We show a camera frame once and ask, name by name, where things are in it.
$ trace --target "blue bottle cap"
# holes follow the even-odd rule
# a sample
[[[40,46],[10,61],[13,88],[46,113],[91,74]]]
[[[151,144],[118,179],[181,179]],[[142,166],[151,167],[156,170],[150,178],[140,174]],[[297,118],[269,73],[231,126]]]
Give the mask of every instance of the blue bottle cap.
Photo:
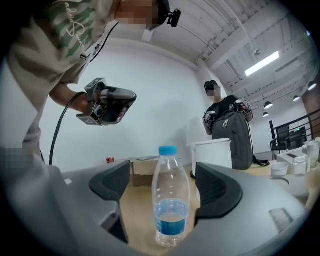
[[[161,146],[159,147],[160,156],[176,156],[178,148],[176,146]]]

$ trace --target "head-mounted camera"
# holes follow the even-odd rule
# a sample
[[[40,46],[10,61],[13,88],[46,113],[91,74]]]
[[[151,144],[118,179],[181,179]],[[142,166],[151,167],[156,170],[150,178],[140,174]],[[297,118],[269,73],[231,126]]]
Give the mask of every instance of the head-mounted camera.
[[[162,25],[166,22],[167,18],[169,18],[167,24],[171,25],[173,28],[177,27],[181,16],[181,11],[176,9],[174,12],[171,12],[168,0],[157,0],[157,3],[158,23]]]

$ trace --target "gray plastic housing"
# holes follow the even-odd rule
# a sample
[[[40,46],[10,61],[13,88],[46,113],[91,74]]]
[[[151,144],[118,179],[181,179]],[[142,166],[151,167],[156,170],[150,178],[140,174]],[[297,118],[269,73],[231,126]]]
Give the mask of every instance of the gray plastic housing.
[[[112,167],[115,164],[62,174],[38,156],[0,150],[0,178],[12,210],[34,237],[61,255],[144,255],[110,233],[121,219],[119,203],[101,199],[89,188],[93,176]],[[223,217],[199,218],[168,256],[273,255],[307,217],[297,199],[267,178],[198,163],[196,173],[201,172],[219,172],[237,182],[241,200]],[[208,204],[219,207],[216,200]]]

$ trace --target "plastic water bottle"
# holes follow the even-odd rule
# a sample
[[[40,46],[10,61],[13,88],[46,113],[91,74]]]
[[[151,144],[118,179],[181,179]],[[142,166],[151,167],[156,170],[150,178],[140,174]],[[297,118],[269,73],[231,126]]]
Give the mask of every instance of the plastic water bottle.
[[[188,228],[190,184],[177,153],[175,146],[159,148],[160,159],[152,180],[155,239],[164,247],[176,246],[186,237]]]

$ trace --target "white wall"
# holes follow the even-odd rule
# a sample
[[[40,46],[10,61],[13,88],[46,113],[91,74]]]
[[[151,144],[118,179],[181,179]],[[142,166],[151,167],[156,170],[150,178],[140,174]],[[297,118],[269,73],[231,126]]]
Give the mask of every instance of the white wall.
[[[158,155],[158,147],[164,145],[178,146],[183,163],[191,163],[187,124],[202,117],[207,107],[194,70],[154,53],[108,45],[71,89],[83,91],[97,77],[106,78],[110,86],[134,91],[137,100],[114,126],[87,126],[76,118],[76,111],[68,110],[55,145],[55,165],[62,171],[84,169],[104,164],[107,157]],[[63,107],[48,100],[40,123],[46,162],[62,111]]]
[[[264,111],[261,108],[255,110],[253,120],[250,122],[251,138],[255,154],[270,151],[272,134],[269,121],[273,122],[274,127],[278,127],[307,115],[303,101],[300,99],[293,102],[291,97],[284,97],[273,102],[273,107],[265,111],[269,113],[269,116],[263,117]],[[304,119],[290,125],[289,129],[304,125],[307,122],[308,119]]]

